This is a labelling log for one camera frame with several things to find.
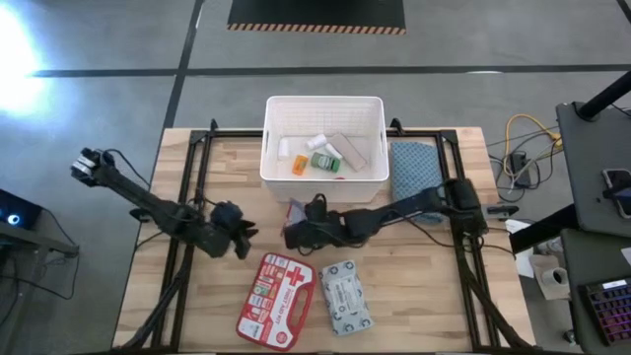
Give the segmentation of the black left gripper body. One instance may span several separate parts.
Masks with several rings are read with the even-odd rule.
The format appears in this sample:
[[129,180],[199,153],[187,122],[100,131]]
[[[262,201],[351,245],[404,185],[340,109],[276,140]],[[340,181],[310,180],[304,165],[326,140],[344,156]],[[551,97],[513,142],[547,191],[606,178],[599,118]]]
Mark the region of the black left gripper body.
[[241,209],[231,201],[217,202],[210,213],[210,220],[229,235],[238,235],[245,230],[243,216]]

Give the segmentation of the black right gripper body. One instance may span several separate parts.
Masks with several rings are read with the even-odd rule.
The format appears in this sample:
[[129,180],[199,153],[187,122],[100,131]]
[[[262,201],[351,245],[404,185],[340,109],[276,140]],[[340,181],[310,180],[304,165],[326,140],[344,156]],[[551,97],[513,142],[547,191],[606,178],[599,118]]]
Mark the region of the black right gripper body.
[[327,200],[324,194],[315,195],[315,219],[306,220],[308,233],[308,249],[323,249],[327,246],[336,248],[347,247],[344,229],[340,222],[340,215],[336,211],[327,210]]

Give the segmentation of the small pink grey packet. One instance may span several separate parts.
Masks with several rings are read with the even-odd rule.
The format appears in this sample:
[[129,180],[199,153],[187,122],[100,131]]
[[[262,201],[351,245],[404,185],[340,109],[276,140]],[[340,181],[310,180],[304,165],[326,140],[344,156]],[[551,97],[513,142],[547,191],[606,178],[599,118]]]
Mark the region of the small pink grey packet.
[[285,226],[289,227],[295,224],[298,224],[307,219],[307,215],[305,212],[305,204],[291,198],[289,200],[289,208],[286,215]]

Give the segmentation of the red first aid kit case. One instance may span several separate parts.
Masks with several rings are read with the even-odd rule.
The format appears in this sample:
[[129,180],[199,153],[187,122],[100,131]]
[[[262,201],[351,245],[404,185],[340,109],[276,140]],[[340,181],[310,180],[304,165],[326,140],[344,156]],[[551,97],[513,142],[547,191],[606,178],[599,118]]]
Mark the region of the red first aid kit case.
[[289,351],[302,331],[315,287],[312,266],[266,253],[238,317],[237,336],[268,349]]

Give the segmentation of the green medicine bottle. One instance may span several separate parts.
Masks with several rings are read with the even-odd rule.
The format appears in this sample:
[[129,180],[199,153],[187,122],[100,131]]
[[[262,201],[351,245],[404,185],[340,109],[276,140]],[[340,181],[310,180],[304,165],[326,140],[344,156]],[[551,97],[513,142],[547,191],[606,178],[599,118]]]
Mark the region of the green medicine bottle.
[[311,158],[311,166],[327,172],[337,173],[340,168],[340,160],[322,153],[314,153]]

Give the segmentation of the grey flat box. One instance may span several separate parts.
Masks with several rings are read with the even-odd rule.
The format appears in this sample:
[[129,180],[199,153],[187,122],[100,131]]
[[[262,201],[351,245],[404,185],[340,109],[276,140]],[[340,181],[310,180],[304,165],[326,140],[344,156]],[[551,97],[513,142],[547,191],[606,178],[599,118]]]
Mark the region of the grey flat box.
[[367,167],[367,160],[361,155],[359,150],[343,134],[335,134],[328,139],[329,144],[340,153],[342,158],[356,172]]

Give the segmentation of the white blue wipes pack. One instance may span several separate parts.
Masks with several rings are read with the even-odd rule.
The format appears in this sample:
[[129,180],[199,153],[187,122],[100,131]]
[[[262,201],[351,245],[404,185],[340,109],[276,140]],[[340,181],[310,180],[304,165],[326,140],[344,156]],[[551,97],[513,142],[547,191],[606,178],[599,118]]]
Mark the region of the white blue wipes pack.
[[318,272],[318,277],[336,336],[363,331],[375,324],[354,260],[324,267]]

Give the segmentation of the blue patterned cloth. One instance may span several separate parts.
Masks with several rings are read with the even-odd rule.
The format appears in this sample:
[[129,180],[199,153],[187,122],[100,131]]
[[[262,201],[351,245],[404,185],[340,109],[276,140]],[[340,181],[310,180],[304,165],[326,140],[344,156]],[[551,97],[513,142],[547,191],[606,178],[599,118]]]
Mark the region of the blue patterned cloth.
[[438,225],[444,218],[436,212],[442,190],[443,176],[437,148],[417,142],[393,142],[391,156],[390,192],[394,209],[413,216],[415,223]]

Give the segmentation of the black mat with hazard stripe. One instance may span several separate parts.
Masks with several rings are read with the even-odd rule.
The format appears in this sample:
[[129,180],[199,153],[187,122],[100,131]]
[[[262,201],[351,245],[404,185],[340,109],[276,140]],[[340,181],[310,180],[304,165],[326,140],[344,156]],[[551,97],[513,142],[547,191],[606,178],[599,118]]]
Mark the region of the black mat with hazard stripe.
[[233,0],[229,31],[403,36],[402,0]]

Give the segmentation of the white paper sheet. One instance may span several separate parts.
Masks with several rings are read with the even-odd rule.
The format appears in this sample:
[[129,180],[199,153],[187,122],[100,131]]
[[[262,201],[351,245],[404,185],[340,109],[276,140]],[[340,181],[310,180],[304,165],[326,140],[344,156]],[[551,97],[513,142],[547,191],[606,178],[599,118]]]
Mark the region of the white paper sheet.
[[[522,229],[525,229],[526,227],[529,227],[530,223],[514,220],[514,219],[508,219],[505,221],[505,226],[509,232],[515,233]],[[532,255],[533,255],[533,248],[529,248],[524,251],[515,253],[517,271],[520,276],[527,277],[527,278],[534,277],[534,271],[529,261],[529,258]]]

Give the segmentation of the black power adapter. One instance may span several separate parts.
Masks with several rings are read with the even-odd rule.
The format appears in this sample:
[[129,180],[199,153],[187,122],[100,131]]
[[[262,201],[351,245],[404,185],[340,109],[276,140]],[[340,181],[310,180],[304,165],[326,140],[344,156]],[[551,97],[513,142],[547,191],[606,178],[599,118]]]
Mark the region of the black power adapter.
[[514,174],[514,186],[518,188],[530,188],[531,178],[529,170],[525,170],[525,167],[529,159],[526,156],[526,152],[516,152],[509,155],[509,165]]

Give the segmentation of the black device with blue light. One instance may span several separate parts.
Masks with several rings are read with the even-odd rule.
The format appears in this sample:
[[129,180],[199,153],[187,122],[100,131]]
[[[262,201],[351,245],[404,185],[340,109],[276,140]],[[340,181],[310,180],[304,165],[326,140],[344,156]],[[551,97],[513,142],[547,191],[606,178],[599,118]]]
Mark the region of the black device with blue light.
[[12,227],[32,230],[42,207],[0,189],[0,221]]

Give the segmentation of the tape roll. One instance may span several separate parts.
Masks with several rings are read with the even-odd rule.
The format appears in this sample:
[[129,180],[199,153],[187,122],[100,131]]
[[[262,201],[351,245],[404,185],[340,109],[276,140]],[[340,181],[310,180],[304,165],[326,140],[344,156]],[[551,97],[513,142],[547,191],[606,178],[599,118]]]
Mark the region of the tape roll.
[[541,284],[546,287],[565,287],[569,285],[568,273],[565,268],[551,267],[541,272]]

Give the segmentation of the grey side desk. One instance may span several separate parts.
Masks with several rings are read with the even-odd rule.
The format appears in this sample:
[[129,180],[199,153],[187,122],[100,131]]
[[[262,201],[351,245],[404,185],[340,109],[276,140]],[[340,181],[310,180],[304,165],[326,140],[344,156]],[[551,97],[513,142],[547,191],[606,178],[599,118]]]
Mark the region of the grey side desk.
[[588,122],[567,104],[558,105],[556,113],[578,224],[585,231],[631,238],[631,218],[602,196],[604,170],[631,172],[631,117],[607,108]]

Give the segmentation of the black smartphone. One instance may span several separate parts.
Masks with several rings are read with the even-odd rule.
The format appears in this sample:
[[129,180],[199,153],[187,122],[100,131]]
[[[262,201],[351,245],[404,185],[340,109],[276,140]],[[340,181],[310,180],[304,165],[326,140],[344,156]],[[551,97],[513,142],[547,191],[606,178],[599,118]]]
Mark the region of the black smartphone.
[[613,202],[622,218],[631,219],[631,172],[606,169],[601,174],[606,185],[602,197]]

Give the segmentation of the backlit rainbow keyboard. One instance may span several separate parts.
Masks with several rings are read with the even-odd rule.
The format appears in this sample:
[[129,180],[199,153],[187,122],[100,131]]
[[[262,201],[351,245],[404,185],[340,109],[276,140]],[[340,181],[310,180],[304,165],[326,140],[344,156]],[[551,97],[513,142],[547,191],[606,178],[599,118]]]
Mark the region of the backlit rainbow keyboard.
[[601,342],[631,344],[631,278],[581,285],[579,292]]

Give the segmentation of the black slanted pole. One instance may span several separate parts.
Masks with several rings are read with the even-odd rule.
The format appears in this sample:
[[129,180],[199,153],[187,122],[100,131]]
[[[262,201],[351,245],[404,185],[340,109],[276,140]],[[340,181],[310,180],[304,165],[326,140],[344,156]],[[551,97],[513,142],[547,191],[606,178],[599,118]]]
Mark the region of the black slanted pole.
[[600,113],[631,92],[631,71],[626,72],[586,103],[574,103],[577,116],[587,122],[600,119]]

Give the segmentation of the black metal table frame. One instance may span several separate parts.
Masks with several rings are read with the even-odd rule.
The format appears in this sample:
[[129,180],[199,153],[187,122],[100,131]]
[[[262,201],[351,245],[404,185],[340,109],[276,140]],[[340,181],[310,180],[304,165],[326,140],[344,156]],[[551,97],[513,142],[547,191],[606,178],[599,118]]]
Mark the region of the black metal table frame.
[[[236,324],[256,269],[268,252],[284,253],[281,230],[287,208],[275,200],[259,174],[261,141],[240,132],[219,132],[201,141],[193,128],[167,130],[159,148],[152,190],[167,199],[190,199],[198,185],[210,202],[230,200],[253,221],[257,234],[246,259],[233,253],[211,258],[174,244],[145,224],[142,247],[133,256],[113,345],[128,342],[156,306],[169,277],[185,257],[192,270],[163,325],[148,341],[171,353],[256,353],[257,344],[238,336]],[[307,257],[314,268],[352,259],[374,325],[354,334],[333,333],[320,289],[294,345],[297,353],[466,352],[488,344],[478,301],[465,298],[448,224],[383,228],[361,248],[324,248]]]

